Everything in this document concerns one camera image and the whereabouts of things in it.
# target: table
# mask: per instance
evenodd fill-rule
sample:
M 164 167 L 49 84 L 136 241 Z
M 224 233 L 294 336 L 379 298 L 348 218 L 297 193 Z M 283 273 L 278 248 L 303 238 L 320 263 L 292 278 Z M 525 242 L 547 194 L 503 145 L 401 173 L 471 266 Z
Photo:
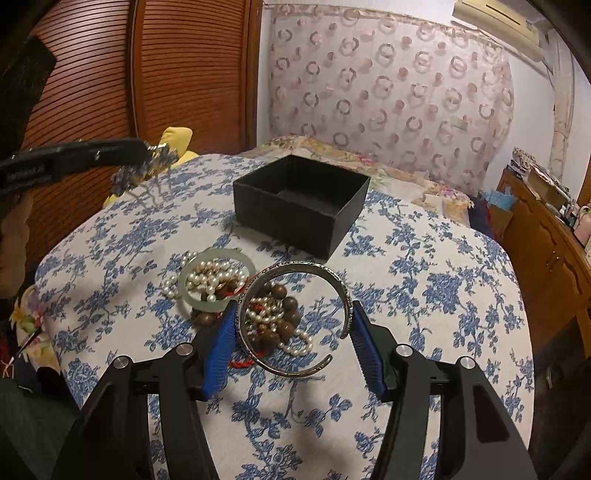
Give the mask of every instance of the table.
M 232 182 L 261 165 L 225 155 L 199 157 L 161 179 L 161 194 L 153 181 L 137 188 L 138 199 L 121 199 L 99 212 L 45 257 L 36 286 L 79 405 L 117 355 L 143 361 L 191 340 L 182 304 L 164 298 L 159 287 L 185 252 L 241 248 L 258 269 L 310 259 L 235 222 Z M 530 338 L 515 274 L 496 242 L 370 190 L 327 266 L 397 341 L 447 362 L 474 356 L 528 443 L 534 402 Z M 366 389 L 350 340 L 338 338 L 336 293 L 319 298 L 311 285 L 299 275 L 288 288 L 304 306 L 301 327 L 313 335 L 314 352 L 332 352 L 335 360 L 318 376 L 299 381 L 261 368 L 230 369 L 225 388 L 200 405 L 221 478 L 344 480 L 371 474 L 389 407 Z M 297 361 L 315 363 L 309 357 Z M 439 409 L 433 397 L 425 479 L 434 473 L 438 424 L 432 420 Z M 156 396 L 149 411 L 154 468 L 164 479 Z

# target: person's arm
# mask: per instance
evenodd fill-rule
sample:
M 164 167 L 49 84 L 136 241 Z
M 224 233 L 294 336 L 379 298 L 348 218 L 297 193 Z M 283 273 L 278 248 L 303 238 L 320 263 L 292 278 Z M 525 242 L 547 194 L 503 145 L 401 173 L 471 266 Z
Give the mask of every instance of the person's arm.
M 32 207 L 33 196 L 23 193 L 0 224 L 0 299 L 16 295 L 25 280 L 27 220 Z

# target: pink bottle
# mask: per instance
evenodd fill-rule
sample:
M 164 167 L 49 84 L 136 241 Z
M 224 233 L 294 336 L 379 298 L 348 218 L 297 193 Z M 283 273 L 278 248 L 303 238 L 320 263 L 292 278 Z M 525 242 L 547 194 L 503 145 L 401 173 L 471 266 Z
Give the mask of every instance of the pink bottle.
M 589 238 L 591 238 L 591 215 L 589 207 L 582 207 L 579 212 L 579 223 L 574 229 L 574 235 L 579 239 L 583 246 L 587 245 Z

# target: curtain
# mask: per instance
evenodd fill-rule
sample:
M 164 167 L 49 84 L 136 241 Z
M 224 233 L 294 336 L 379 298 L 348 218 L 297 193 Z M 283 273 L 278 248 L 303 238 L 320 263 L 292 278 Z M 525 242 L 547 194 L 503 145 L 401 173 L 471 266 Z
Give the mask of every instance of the curtain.
M 550 154 L 550 171 L 562 181 L 566 151 L 569 147 L 570 129 L 574 109 L 573 54 L 556 30 L 548 32 L 550 63 L 554 87 L 554 137 Z
M 461 28 L 368 9 L 277 5 L 275 136 L 317 137 L 475 194 L 513 117 L 504 49 Z

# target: silver bolt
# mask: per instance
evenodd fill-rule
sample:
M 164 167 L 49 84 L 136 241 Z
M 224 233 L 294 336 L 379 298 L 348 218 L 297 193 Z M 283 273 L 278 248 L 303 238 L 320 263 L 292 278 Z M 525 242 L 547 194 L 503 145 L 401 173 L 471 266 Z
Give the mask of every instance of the silver bolt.
M 463 356 L 460 359 L 460 365 L 464 368 L 467 368 L 468 370 L 471 370 L 476 366 L 476 362 L 469 356 Z
M 396 353 L 400 356 L 411 356 L 413 354 L 413 347 L 408 345 L 398 345 L 396 347 Z
M 115 368 L 125 368 L 129 365 L 129 358 L 125 355 L 118 356 L 115 360 L 113 360 L 113 366 Z
M 190 355 L 193 352 L 193 345 L 190 343 L 181 343 L 177 347 L 177 353 L 181 356 Z

